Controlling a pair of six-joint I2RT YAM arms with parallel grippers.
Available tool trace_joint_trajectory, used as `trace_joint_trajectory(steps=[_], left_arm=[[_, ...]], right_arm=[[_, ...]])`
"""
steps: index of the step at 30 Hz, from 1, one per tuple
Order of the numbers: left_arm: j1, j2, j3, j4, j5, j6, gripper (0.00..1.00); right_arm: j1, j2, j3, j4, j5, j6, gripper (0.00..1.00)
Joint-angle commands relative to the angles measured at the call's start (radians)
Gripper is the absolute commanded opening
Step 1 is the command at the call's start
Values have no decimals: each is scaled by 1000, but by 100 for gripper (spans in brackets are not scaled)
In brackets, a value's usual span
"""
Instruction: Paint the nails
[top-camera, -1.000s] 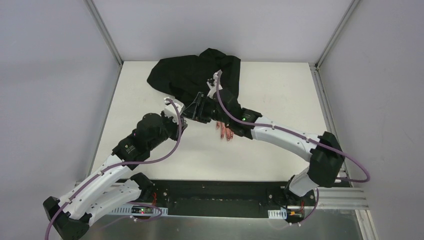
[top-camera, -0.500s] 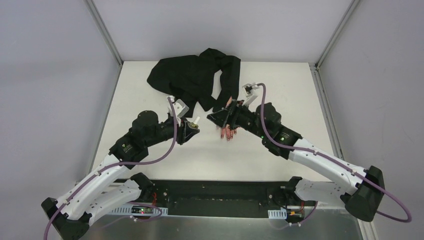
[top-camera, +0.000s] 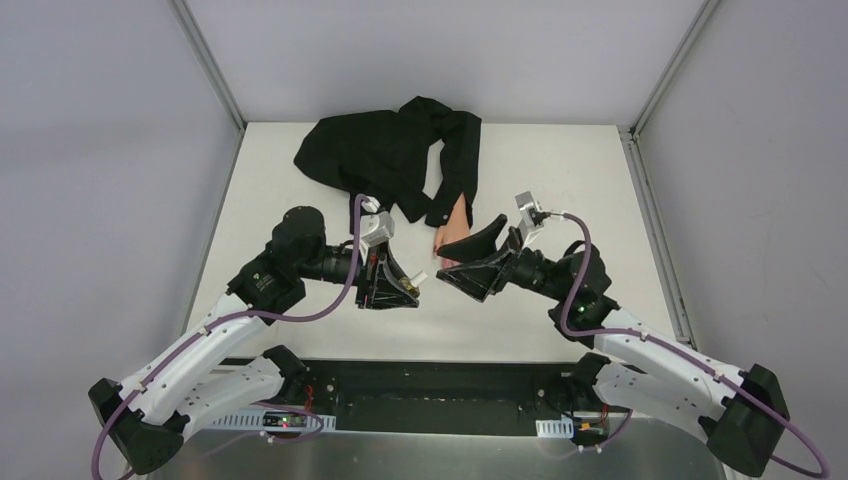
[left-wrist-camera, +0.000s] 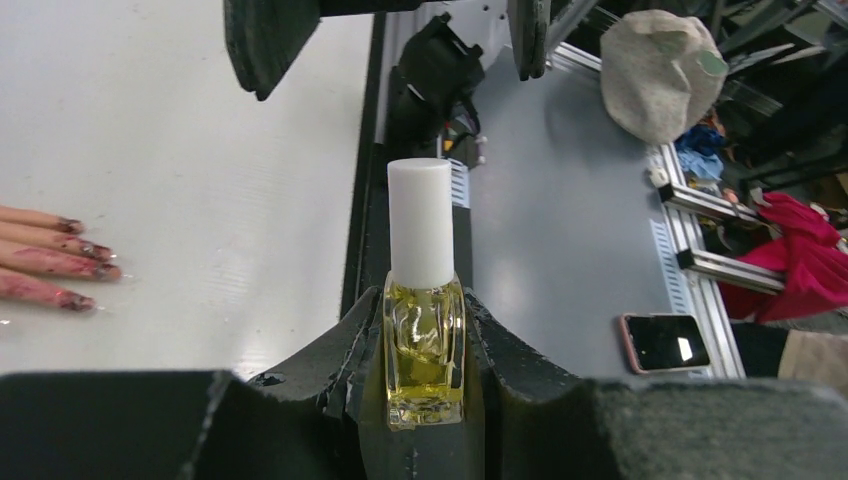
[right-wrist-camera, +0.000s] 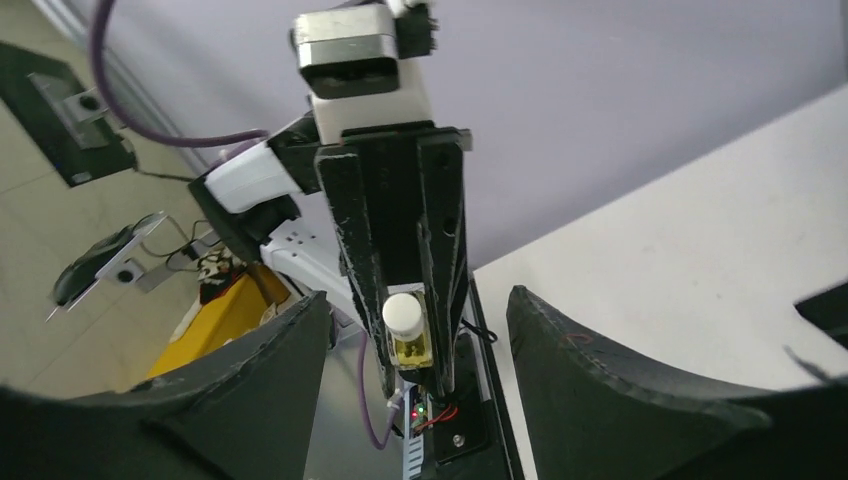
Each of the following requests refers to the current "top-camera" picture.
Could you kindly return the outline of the white nail polish cap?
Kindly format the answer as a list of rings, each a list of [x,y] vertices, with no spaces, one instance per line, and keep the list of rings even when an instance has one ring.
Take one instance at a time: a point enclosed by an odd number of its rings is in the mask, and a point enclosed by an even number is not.
[[[427,274],[424,270],[421,270],[421,271],[417,272],[415,275],[413,275],[413,276],[410,278],[410,283],[411,283],[413,286],[418,287],[418,286],[420,286],[420,285],[421,285],[424,281],[426,281],[426,280],[427,280],[427,278],[428,278],[428,274]]]

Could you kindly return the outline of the yellow nail polish bottle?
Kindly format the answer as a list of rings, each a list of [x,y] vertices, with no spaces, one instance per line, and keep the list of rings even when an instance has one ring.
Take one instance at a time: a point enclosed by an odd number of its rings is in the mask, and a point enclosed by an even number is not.
[[[407,293],[415,298],[420,296],[420,289],[418,286],[414,285],[412,281],[408,278],[403,280],[403,285]]]

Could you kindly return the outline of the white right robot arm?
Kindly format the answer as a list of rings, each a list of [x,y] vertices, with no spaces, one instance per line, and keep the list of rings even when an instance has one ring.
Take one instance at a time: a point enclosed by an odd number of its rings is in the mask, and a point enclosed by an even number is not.
[[[528,248],[544,214],[510,228],[498,216],[484,230],[445,244],[454,266],[438,279],[482,302],[514,285],[552,299],[548,312],[565,339],[588,348],[568,376],[569,400],[583,410],[599,403],[644,413],[704,443],[727,467],[760,477],[790,423],[779,380],[768,368],[742,368],[680,344],[650,328],[606,291],[611,280],[589,236],[558,260]]]

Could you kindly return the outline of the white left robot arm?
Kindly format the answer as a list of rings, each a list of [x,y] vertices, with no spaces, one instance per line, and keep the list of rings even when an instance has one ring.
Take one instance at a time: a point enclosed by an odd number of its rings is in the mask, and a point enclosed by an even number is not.
[[[272,325],[293,322],[291,309],[310,280],[339,285],[340,296],[353,296],[361,309],[417,307],[425,274],[402,269],[390,249],[393,234],[392,216],[369,197],[355,215],[352,238],[339,245],[327,242],[318,209],[290,209],[200,323],[134,374],[90,388],[102,426],[97,445],[112,442],[131,474],[146,475],[204,427],[257,403],[291,408],[297,426],[318,433],[322,420],[308,409],[306,366],[287,347],[272,347],[220,378],[212,370]]]

